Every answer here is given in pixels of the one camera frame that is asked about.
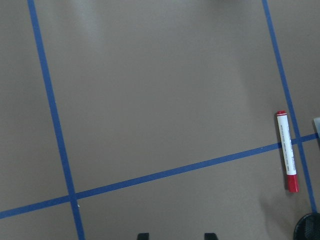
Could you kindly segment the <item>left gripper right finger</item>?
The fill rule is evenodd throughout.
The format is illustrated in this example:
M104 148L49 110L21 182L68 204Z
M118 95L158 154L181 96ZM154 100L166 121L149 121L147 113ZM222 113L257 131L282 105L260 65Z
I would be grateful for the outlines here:
M217 235L214 232L205 233L204 240L217 240Z

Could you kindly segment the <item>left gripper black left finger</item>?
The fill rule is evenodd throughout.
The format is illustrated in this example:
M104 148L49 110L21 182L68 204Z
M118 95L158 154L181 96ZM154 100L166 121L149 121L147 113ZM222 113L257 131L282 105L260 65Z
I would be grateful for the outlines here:
M137 235L137 240L149 240L149 233L142 232Z

